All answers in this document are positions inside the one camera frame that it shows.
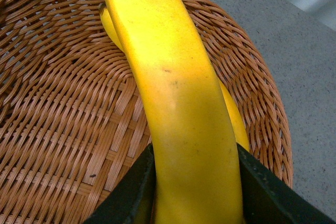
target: banana bunch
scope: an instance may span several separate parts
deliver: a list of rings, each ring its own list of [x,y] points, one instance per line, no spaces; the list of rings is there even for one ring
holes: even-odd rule
[[[243,223],[243,121],[181,0],[105,0],[101,21],[143,101],[156,167],[154,223]]]

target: banana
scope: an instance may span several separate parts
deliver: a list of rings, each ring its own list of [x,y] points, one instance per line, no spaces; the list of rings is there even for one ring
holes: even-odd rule
[[[152,135],[154,222],[243,223],[234,131],[182,1],[105,1]]]
[[[110,39],[115,43],[115,45],[124,52],[121,43],[119,41],[116,29],[114,28],[112,19],[110,17],[109,11],[107,10],[106,4],[102,4],[99,8],[99,15],[100,20],[103,24],[103,27],[107,33],[107,35],[110,37]],[[230,116],[230,120],[232,123],[233,131],[235,134],[235,139],[238,144],[240,144],[245,150],[249,151],[249,141],[246,134],[245,126],[243,123],[243,119],[240,116],[238,107],[236,103],[234,102],[233,98],[231,97],[230,93],[224,86],[224,84],[221,82],[221,80],[218,79],[218,82],[220,84],[220,88],[222,90],[222,94],[224,97],[224,101]]]

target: woven basket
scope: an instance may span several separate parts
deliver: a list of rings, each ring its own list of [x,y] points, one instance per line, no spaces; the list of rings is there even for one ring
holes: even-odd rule
[[[150,143],[104,0],[0,0],[0,223],[78,223]],[[209,0],[183,0],[245,120],[251,153],[292,186],[288,121],[245,32]]]

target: gray countertop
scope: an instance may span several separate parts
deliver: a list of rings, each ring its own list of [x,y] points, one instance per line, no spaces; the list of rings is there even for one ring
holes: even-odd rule
[[[336,220],[336,32],[286,0],[211,0],[264,57],[289,120],[294,190]]]

